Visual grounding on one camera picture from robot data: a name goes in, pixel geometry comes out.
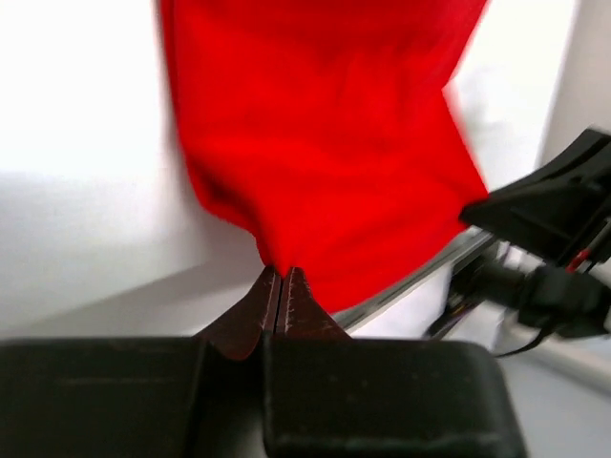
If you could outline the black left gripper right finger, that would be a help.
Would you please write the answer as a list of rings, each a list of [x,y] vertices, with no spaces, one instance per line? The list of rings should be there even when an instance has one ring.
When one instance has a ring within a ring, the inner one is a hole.
[[[271,457],[524,457],[496,359],[456,341],[351,338],[284,278],[263,342],[263,439]]]

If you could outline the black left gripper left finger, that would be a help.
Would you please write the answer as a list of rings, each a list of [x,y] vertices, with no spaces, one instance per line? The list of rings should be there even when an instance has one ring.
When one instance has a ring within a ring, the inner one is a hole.
[[[1,344],[5,457],[262,457],[261,343],[281,278],[191,337]]]

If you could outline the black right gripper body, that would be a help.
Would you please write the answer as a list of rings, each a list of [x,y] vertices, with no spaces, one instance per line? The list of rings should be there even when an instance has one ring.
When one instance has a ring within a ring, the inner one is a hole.
[[[584,130],[550,162],[463,207],[460,220],[555,265],[610,258],[610,134]]]

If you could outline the red t shirt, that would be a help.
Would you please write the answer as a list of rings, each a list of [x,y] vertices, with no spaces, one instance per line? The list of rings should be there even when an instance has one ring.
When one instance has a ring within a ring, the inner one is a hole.
[[[485,198],[444,95],[481,1],[164,1],[201,205],[335,313],[421,267]]]

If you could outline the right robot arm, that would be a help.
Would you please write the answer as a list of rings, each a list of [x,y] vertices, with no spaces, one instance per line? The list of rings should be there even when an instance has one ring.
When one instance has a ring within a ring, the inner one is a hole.
[[[610,258],[610,135],[584,130],[532,174],[467,205],[463,222],[541,259],[529,273],[486,260],[454,281],[469,300],[514,309],[546,337],[609,334],[610,288],[590,269]]]

